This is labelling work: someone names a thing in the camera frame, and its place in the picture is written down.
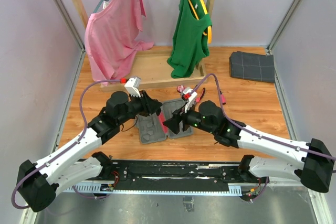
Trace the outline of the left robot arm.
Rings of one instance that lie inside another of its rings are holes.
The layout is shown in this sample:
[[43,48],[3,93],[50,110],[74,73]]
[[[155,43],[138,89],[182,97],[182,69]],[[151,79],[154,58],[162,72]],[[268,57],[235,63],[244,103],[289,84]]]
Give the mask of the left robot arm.
[[161,106],[145,91],[140,91],[139,97],[114,92],[100,113],[70,142],[36,162],[26,160],[20,165],[15,192],[33,212],[40,212],[61,192],[83,180],[110,178],[112,161],[103,152],[96,152],[83,162],[79,159],[112,139],[128,120],[160,114]]

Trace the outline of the pink black utility knife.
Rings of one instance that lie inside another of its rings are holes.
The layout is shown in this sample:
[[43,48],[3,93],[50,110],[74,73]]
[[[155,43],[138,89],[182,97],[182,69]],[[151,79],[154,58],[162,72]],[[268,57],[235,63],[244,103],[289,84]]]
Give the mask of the pink black utility knife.
[[165,121],[165,118],[164,118],[164,115],[163,115],[163,112],[162,112],[162,111],[161,111],[161,113],[159,114],[158,118],[159,118],[159,123],[160,123],[160,125],[161,125],[162,131],[166,134],[169,130],[168,130],[168,128],[163,124],[163,122]]

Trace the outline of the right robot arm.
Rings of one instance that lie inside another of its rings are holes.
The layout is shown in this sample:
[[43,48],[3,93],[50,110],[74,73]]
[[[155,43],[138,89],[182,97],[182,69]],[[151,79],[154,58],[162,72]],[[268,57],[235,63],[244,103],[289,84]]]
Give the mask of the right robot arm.
[[335,157],[321,140],[295,141],[259,131],[226,117],[223,109],[212,101],[201,103],[197,111],[177,109],[163,124],[175,134],[192,126],[211,133],[224,146],[270,155],[271,158],[254,155],[242,158],[238,177],[244,182],[255,177],[277,177],[298,181],[319,193],[329,191]]

